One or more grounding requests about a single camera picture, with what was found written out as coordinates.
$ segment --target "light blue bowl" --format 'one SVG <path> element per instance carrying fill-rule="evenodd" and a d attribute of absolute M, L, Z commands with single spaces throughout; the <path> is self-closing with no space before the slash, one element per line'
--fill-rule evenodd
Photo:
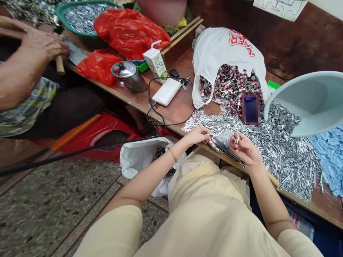
<path fill-rule="evenodd" d="M 265 120 L 272 101 L 301 118 L 292 137 L 329 131 L 343 124 L 343 73 L 318 71 L 288 81 L 268 99 L 263 112 Z"/>

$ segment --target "terrazzo floor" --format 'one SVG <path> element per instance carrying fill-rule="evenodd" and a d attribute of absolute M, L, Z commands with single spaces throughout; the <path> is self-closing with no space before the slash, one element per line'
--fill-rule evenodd
<path fill-rule="evenodd" d="M 48 151 L 38 160 L 56 156 Z M 24 171 L 0 186 L 0 257 L 73 256 L 101 210 L 127 183 L 118 163 L 72 157 Z M 168 217 L 168 201 L 143 206 L 139 246 Z"/>

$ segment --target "drawing on paper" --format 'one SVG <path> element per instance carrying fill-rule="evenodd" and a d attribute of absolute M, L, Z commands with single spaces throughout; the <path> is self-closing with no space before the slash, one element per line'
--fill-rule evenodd
<path fill-rule="evenodd" d="M 253 5 L 284 19 L 295 21 L 307 2 L 299 0 L 255 0 Z"/>

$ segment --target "white plastic bag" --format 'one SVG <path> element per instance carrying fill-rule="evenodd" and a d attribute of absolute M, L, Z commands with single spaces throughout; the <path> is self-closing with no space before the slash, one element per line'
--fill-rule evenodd
<path fill-rule="evenodd" d="M 246 69 L 248 76 L 254 69 L 261 84 L 263 100 L 267 101 L 270 92 L 265 81 L 267 71 L 261 52 L 245 36 L 235 30 L 207 28 L 198 37 L 194 48 L 195 78 L 192 97 L 195 108 L 203 107 L 211 101 L 213 96 L 212 90 L 210 99 L 206 103 L 202 102 L 199 90 L 200 75 L 207 79 L 213 88 L 218 70 L 223 64 L 237 65 L 240 73 Z"/>
<path fill-rule="evenodd" d="M 177 141 L 175 138 L 158 137 L 124 144 L 120 151 L 120 166 L 123 176 L 132 179 L 151 163 L 160 147 L 172 147 Z M 177 170 L 185 158 L 186 153 L 174 164 L 173 168 Z M 164 178 L 151 195 L 154 197 L 167 195 L 171 179 L 172 176 Z"/>

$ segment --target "smartphone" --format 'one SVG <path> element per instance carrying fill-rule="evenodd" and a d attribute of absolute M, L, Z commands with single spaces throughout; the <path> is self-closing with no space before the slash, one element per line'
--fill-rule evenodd
<path fill-rule="evenodd" d="M 244 124 L 260 125 L 260 97 L 258 93 L 245 93 L 243 96 L 242 118 Z"/>

